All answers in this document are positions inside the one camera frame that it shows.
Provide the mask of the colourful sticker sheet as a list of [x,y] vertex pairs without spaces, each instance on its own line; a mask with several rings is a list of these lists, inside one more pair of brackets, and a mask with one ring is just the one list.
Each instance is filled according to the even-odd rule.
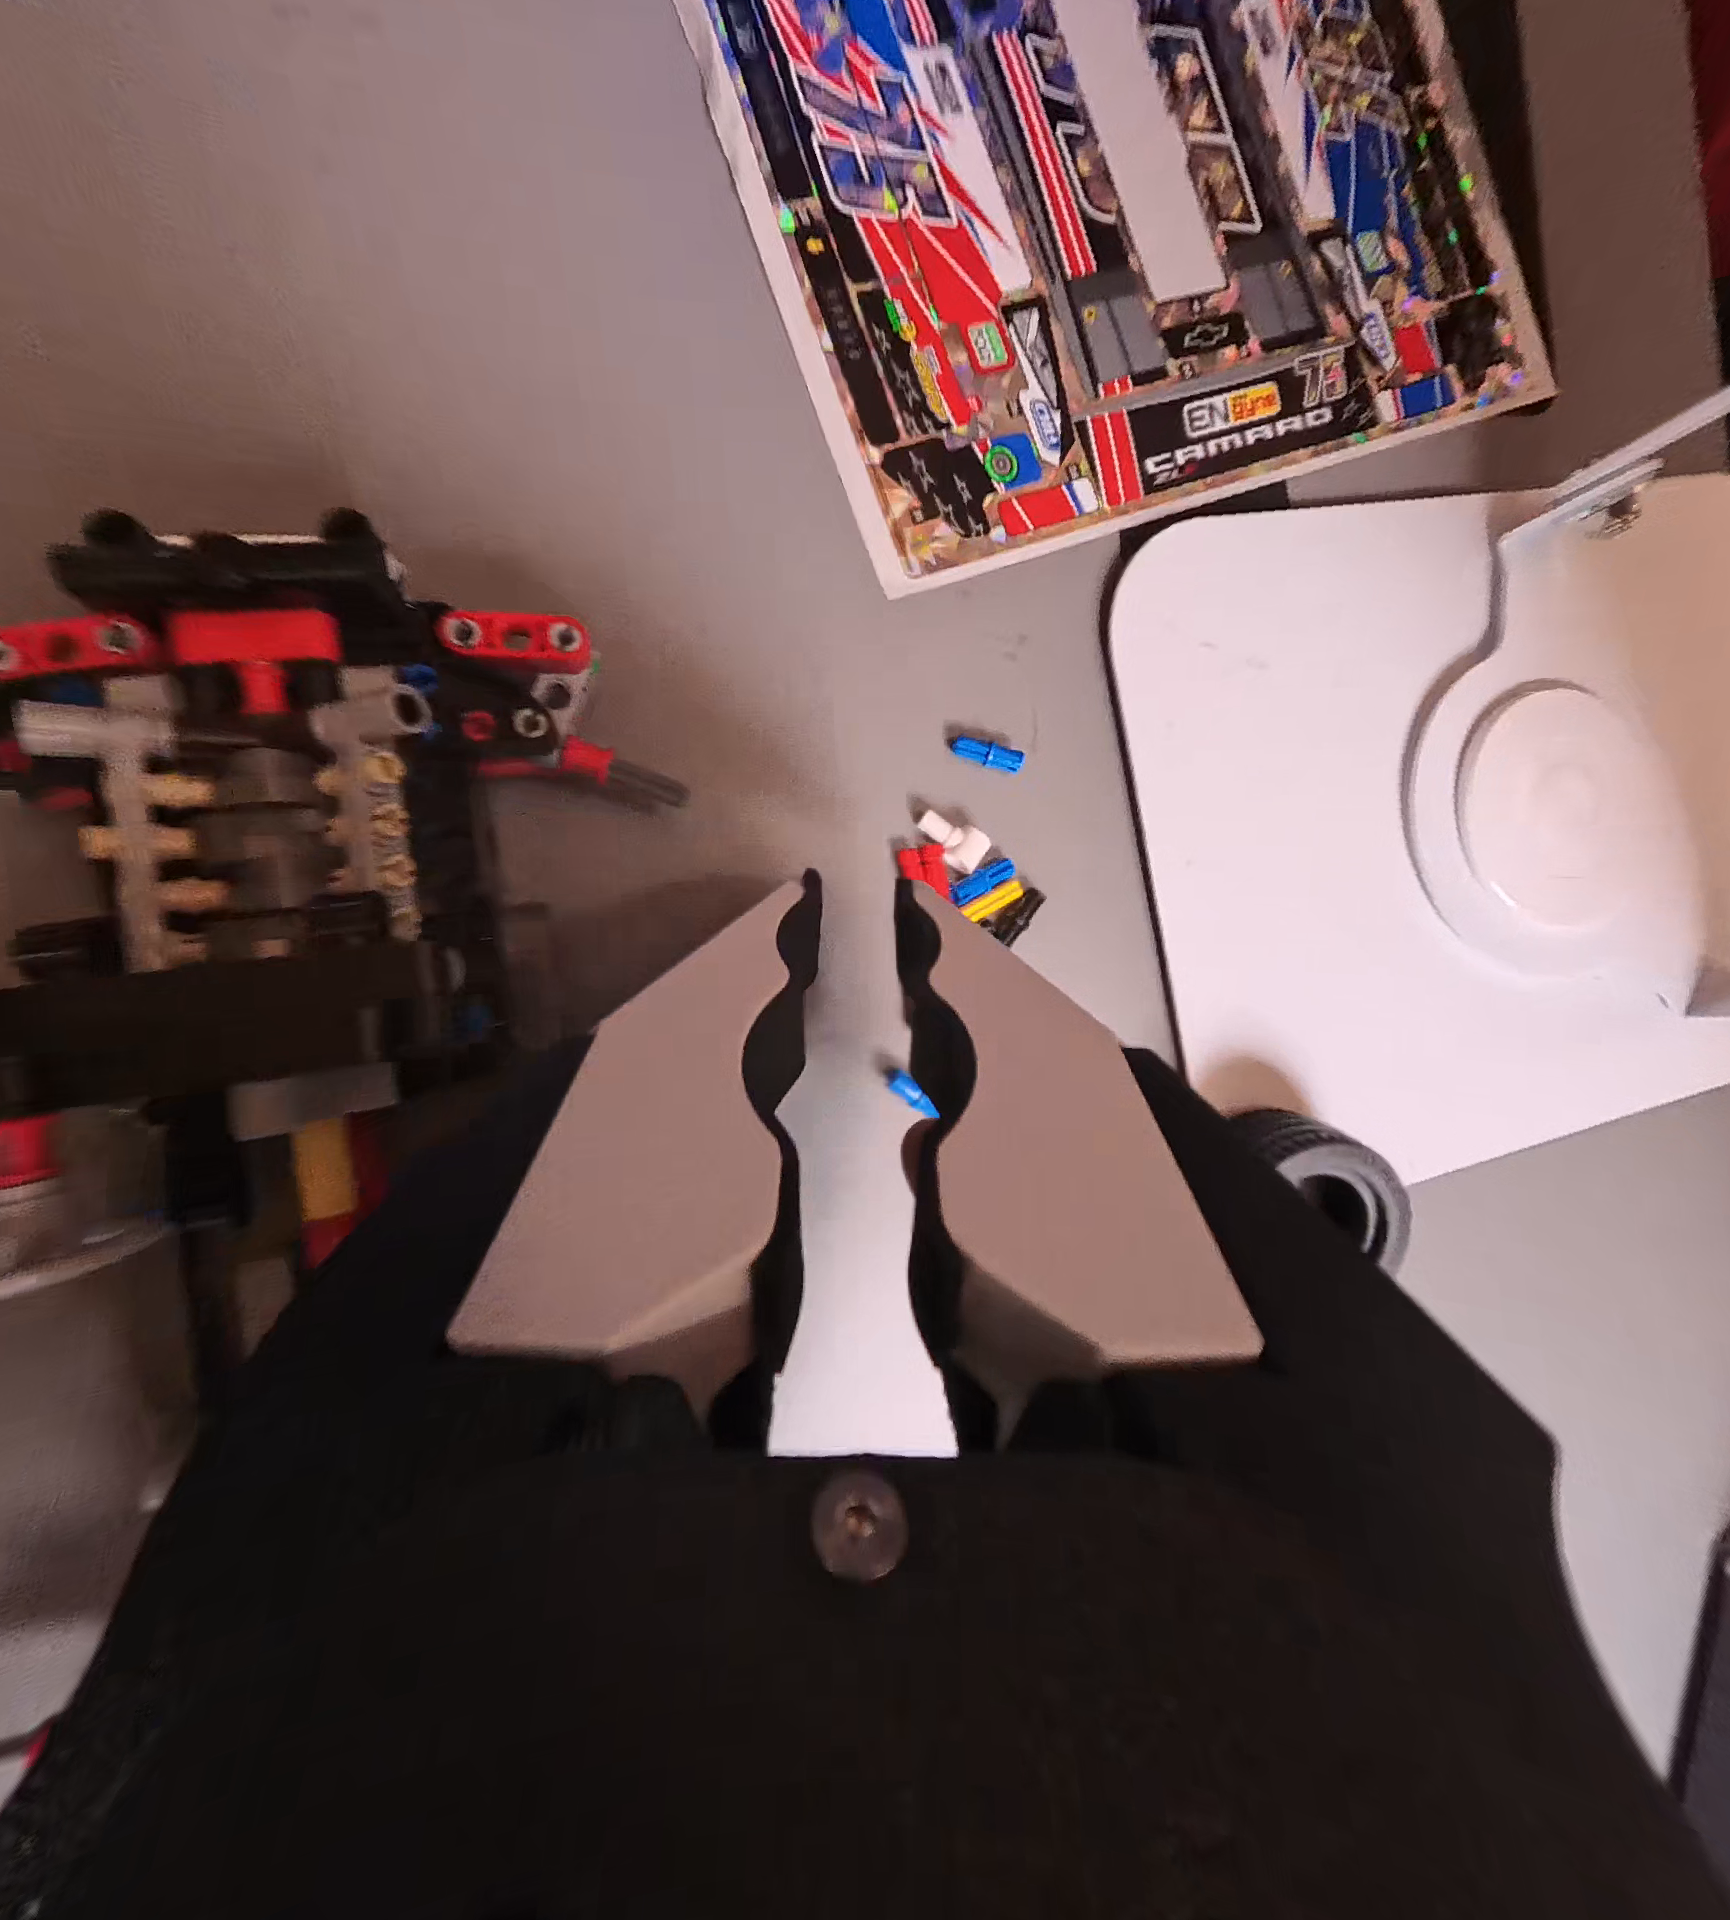
[[1556,399],[1515,4],[673,12],[891,601]]

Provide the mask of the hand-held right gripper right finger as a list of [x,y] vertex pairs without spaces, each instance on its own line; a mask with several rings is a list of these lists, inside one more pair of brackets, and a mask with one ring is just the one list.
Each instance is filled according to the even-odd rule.
[[1237,1366],[1262,1330],[1111,1028],[949,901],[894,894],[908,1067],[936,1109],[910,1299],[969,1374]]

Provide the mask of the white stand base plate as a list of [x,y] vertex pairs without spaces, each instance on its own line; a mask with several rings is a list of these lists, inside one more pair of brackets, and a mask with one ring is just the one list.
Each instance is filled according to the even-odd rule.
[[1191,517],[1108,652],[1217,1106],[1421,1185],[1730,1086],[1730,475]]

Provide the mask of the lego car model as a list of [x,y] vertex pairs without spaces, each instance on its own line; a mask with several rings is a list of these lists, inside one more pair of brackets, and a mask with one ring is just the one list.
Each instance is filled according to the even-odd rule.
[[74,826],[97,908],[9,946],[0,1304],[173,1241],[208,1388],[263,1165],[309,1278],[382,1201],[378,1116],[512,1049],[485,788],[688,788],[589,735],[582,620],[420,599],[355,509],[103,510],[46,564],[74,611],[0,622],[0,795]]

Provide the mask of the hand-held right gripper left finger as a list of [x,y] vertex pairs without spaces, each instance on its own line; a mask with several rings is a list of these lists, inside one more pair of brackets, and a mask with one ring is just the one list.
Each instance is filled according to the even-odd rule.
[[805,1294],[782,1105],[822,926],[805,871],[593,1031],[448,1325],[455,1353],[772,1394]]

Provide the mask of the small lego tire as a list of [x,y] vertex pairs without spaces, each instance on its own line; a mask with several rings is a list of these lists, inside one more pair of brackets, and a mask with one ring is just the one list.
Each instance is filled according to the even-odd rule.
[[1231,1116],[1241,1142],[1386,1274],[1396,1277],[1412,1235],[1412,1203],[1392,1165],[1330,1125],[1280,1111]]

